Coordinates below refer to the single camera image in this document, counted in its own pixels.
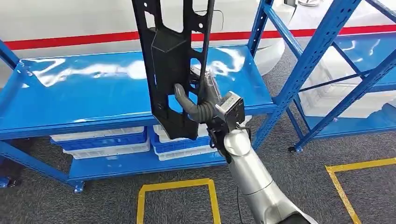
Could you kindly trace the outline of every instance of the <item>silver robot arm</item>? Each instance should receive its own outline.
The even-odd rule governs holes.
[[[234,129],[224,137],[228,167],[258,224],[317,224],[279,189],[252,149],[249,136]]]
[[[199,76],[199,68],[191,71]],[[206,123],[213,146],[224,156],[234,180],[258,224],[317,224],[278,188],[252,149],[249,135],[237,122],[245,119],[243,99],[229,91],[220,96],[216,80],[205,73],[205,102],[194,104],[183,87],[175,85],[175,96],[183,109],[199,123]]]

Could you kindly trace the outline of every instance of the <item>black panel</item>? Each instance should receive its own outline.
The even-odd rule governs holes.
[[[173,85],[176,83],[184,87],[186,93],[198,93],[198,104],[202,101],[200,85],[192,90],[190,83],[190,61],[196,58],[202,69],[199,83],[203,82],[206,57],[209,45],[209,33],[212,23],[214,0],[208,0],[207,13],[204,16],[193,11],[192,0],[183,2],[183,31],[178,33],[164,26],[161,16],[159,0],[132,0],[136,23],[139,31],[144,63],[146,66],[148,90],[151,100],[151,112],[164,127],[171,139],[196,139],[198,123],[189,119],[185,111],[177,113],[170,109],[168,96],[174,94]],[[146,25],[145,12],[154,16],[155,28]],[[204,34],[202,52],[191,48],[191,32]]]

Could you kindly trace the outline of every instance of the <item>black cable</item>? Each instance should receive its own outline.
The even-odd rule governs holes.
[[[240,212],[240,204],[239,204],[239,188],[236,187],[236,203],[238,204],[238,213],[239,213],[239,220],[240,223],[243,224],[242,214]]]

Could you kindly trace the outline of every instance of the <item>blue shelf board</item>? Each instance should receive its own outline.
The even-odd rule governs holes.
[[[396,32],[338,36],[334,45],[360,71],[377,67],[396,49]],[[370,92],[396,90],[396,69],[391,70]]]
[[[310,129],[323,117],[308,117],[302,114]],[[385,104],[381,110],[370,114],[367,118],[337,118],[331,122],[315,139],[341,137],[364,133],[377,133],[396,130],[396,108]]]
[[[69,180],[86,181],[123,175],[208,167],[225,163],[224,158],[217,152],[159,161],[154,150],[150,149],[150,151],[144,153],[81,160],[73,159]]]
[[[276,108],[247,46],[212,47],[207,66],[246,115]],[[0,93],[0,139],[153,124],[141,52],[23,59]]]

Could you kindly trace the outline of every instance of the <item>yellow tape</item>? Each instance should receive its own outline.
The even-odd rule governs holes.
[[[344,164],[344,165],[337,165],[337,166],[331,166],[328,168],[333,172],[339,172],[339,171],[348,171],[348,170],[354,170],[354,169],[380,167],[380,166],[386,166],[386,165],[392,165],[392,164],[396,164],[396,157],[390,158],[390,159],[383,159],[383,160],[373,160],[373,161],[367,161],[367,162],[357,162],[357,163],[350,163],[350,164]]]
[[[144,203],[146,202],[145,199],[146,191],[143,189],[143,187],[139,190],[138,201],[137,201],[137,215],[136,215],[137,224],[143,224],[143,219],[144,219]]]
[[[217,203],[217,196],[216,196],[216,189],[214,188],[214,181],[209,180],[208,182],[209,187],[209,195],[211,198],[211,206],[212,206],[212,213],[213,213],[213,223],[220,224],[220,212],[219,212],[219,205]]]
[[[333,171],[328,170],[328,167],[327,167],[327,166],[326,166],[326,170],[327,170],[327,172],[329,173],[330,178],[332,179],[333,184],[334,184],[335,188],[336,188],[337,191],[338,191],[339,197],[341,198],[342,202],[343,202],[344,205],[345,205],[346,210],[347,210],[348,213],[349,213],[349,216],[351,217],[351,219],[353,220],[353,222],[354,222],[355,224],[361,224],[360,219],[358,218],[358,216],[357,216],[355,210],[353,209],[351,203],[349,202],[349,200],[348,200],[348,198],[347,198],[347,196],[346,196],[344,190],[342,189],[341,184],[339,183],[339,181],[338,181],[338,179],[337,179],[335,173],[334,173]]]
[[[145,184],[142,188],[145,191],[153,191],[153,190],[165,190],[165,189],[175,189],[175,188],[187,188],[194,186],[206,185],[210,181],[209,178],[205,179],[196,179],[196,180],[188,180],[188,181],[176,181],[176,182],[168,182],[168,183],[155,183],[155,184]]]
[[[144,184],[141,187],[138,195],[136,223],[143,224],[145,193],[147,191],[186,188],[186,187],[195,187],[202,185],[208,185],[209,187],[209,195],[210,195],[211,207],[213,213],[213,223],[215,224],[221,223],[219,205],[217,203],[214,181],[209,178],[188,180],[188,181],[176,181],[176,182],[168,182],[168,183]]]
[[[390,158],[390,159],[383,159],[383,160],[356,162],[356,163],[343,164],[343,165],[337,165],[337,166],[325,166],[327,172],[329,173],[330,178],[332,179],[332,182],[333,182],[335,188],[337,189],[337,192],[338,192],[342,202],[345,205],[346,210],[348,211],[349,215],[351,216],[351,219],[353,220],[353,222],[355,224],[361,224],[361,221],[358,218],[351,203],[349,202],[344,190],[342,189],[341,184],[339,183],[337,176],[335,175],[335,172],[349,171],[349,170],[355,170],[355,169],[365,169],[365,168],[372,168],[372,167],[380,167],[380,166],[387,166],[387,165],[393,165],[393,164],[396,164],[396,157]]]

